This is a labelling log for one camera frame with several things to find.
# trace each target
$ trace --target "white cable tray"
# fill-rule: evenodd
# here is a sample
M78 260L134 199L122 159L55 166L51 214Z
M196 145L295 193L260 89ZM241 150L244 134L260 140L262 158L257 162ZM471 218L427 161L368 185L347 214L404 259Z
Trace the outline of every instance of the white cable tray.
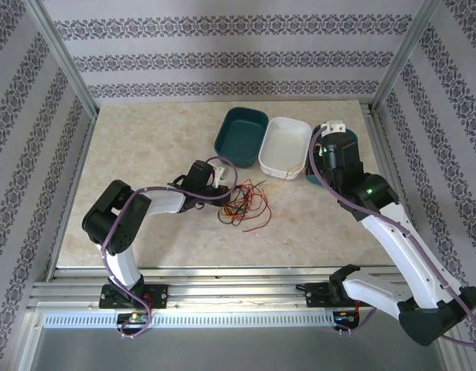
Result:
M49 313L44 328L112 328L119 313ZM154 328L244 328L332 326L331 311L248 313L155 313Z

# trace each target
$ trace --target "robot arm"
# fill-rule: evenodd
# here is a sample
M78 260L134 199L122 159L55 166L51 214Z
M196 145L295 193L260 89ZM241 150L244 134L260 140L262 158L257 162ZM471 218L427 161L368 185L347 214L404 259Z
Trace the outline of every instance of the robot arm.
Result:
M187 175L180 175L169 185L201 196L216 197L224 195L229 188L220 185L227 175L227 169L203 161L195 161ZM136 189L121 180L113 181L82 221L82 228L92 242L100 249L106 239L117 213ZM141 297L144 292L144 278L135 263L131 244L140 228L142 220L148 215L160 213L184 213L196 205L205 203L221 207L230 201L230 195L220 199L200 199L170 190L147 191L137 194L123 215L116 232L107 245L107 263L114 276L134 295ZM137 302L110 280L110 285L127 302L136 306Z
M413 228L395 192L380 175L363 171L356 140L345 133L341 123L324 124L321 150L316 163L321 164L324 180L348 201L375 212L360 212L338 201L381 243L404 276L410 290L386 283L348 265L331 276L331 299L363 301L391 315L414 341L429 345L466 316L463 308L449 293L451 289L470 308L476 308L476 288L463 288L432 254ZM386 216L410 232L422 248L419 251L409 236L387 223ZM443 287L429 261L448 283Z

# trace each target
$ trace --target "tangled wires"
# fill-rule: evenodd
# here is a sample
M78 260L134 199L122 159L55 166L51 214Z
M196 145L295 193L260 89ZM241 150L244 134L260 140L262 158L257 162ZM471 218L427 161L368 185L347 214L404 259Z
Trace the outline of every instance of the tangled wires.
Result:
M231 195L231 201L217 212L219 221L223 224L239 226L244 220L255 219L267 210L269 217L265 223L243 232L251 232L265 227L272 217L272 210L267 202L265 192L258 188L264 182L265 180L254 185L250 179L247 179L237 185Z

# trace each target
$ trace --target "teal plastic container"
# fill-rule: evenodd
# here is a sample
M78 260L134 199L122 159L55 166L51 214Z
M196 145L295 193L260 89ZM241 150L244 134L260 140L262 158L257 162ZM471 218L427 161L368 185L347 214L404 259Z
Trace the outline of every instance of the teal plastic container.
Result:
M235 107L228 111L214 150L239 168L249 168L259 157L269 117L262 111Z

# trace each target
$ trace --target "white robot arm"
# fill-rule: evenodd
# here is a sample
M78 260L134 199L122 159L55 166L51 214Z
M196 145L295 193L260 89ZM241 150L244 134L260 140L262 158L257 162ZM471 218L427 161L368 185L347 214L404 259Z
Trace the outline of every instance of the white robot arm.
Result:
M381 243L410 289L348 265L331 276L331 300L352 299L372 305L397 319L414 341L429 345L466 316L456 297L469 309L476 308L476 288L461 287L432 254L387 181L363 171L357 141L345 132L342 122L328 122L318 131L313 141L321 150L317 158L314 152L309 153L308 165L314 162L314 172L330 192L334 190L339 205Z

